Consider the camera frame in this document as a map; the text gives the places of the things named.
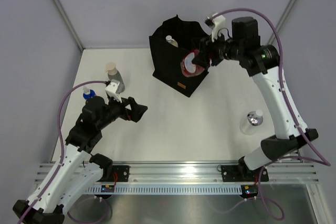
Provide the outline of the red tall bottle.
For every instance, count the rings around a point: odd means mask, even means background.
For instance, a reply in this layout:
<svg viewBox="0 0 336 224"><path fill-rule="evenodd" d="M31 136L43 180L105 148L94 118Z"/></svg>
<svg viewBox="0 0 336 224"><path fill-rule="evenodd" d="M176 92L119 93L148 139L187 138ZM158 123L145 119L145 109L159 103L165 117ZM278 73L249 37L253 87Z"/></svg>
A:
<svg viewBox="0 0 336 224"><path fill-rule="evenodd" d="M192 60L199 54L199 50L195 49L189 52L181 61L181 71L185 77L195 77L201 75L205 69L199 65L192 63Z"/></svg>

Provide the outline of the cream bottle white pump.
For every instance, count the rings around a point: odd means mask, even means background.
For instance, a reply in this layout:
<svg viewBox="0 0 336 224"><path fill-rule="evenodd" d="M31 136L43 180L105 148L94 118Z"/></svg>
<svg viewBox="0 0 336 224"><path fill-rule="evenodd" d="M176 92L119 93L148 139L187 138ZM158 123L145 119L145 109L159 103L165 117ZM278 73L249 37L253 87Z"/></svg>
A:
<svg viewBox="0 0 336 224"><path fill-rule="evenodd" d="M165 39L169 44L178 48L178 42L171 35L167 35Z"/></svg>

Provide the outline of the grey bottle beige cap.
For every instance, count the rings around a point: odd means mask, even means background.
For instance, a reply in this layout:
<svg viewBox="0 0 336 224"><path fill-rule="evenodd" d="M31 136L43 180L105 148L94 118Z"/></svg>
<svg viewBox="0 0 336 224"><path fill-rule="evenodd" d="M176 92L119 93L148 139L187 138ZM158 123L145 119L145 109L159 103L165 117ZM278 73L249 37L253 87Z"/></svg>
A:
<svg viewBox="0 0 336 224"><path fill-rule="evenodd" d="M105 72L107 73L110 81L116 80L120 82L118 90L119 90L119 93L122 93L125 90L125 85L121 77L121 74L116 67L116 64L114 62L107 63Z"/></svg>

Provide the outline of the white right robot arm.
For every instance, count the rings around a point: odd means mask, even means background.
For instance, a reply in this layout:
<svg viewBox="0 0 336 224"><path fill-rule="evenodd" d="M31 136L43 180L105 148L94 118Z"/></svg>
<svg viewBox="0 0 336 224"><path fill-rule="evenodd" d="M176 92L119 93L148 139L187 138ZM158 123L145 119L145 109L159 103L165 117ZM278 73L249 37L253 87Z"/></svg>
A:
<svg viewBox="0 0 336 224"><path fill-rule="evenodd" d="M273 45L260 44L256 19L233 19L229 38L222 35L224 16L207 18L205 24L212 29L212 34L201 39L201 50L193 63L207 69L224 59L238 61L260 90L274 125L275 134L262 140L260 147L238 161L238 176L249 181L259 175L262 166L317 139L318 131L308 128L300 118L291 94L286 90L279 52Z"/></svg>

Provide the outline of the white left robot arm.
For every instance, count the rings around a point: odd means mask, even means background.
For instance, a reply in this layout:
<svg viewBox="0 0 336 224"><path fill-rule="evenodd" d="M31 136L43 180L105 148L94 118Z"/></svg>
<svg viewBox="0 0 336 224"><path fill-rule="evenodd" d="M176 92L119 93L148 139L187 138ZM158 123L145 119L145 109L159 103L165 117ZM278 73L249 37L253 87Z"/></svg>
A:
<svg viewBox="0 0 336 224"><path fill-rule="evenodd" d="M147 110L132 97L110 99L108 103L99 96L88 99L65 140L61 156L43 182L28 199L14 204L18 222L63 223L70 208L91 185L112 177L113 161L102 154L91 155L102 139L102 130L118 118L138 122Z"/></svg>

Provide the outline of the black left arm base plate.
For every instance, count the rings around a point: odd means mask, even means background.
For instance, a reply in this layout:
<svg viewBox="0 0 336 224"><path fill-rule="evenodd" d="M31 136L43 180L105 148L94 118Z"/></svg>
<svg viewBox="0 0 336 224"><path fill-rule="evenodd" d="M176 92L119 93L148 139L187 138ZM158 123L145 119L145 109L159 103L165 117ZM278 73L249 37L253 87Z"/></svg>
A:
<svg viewBox="0 0 336 224"><path fill-rule="evenodd" d="M128 182L129 180L130 166L128 165L112 165L103 170L103 176L98 182L114 183L114 179L117 183Z"/></svg>

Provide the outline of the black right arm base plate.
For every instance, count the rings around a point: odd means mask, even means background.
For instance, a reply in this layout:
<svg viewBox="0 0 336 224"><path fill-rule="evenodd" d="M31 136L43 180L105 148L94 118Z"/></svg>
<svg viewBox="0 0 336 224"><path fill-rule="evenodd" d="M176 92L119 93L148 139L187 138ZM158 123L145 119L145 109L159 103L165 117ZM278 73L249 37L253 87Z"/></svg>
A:
<svg viewBox="0 0 336 224"><path fill-rule="evenodd" d="M260 168L256 170L241 169L239 165L219 165L223 182L268 182L267 170L260 175Z"/></svg>

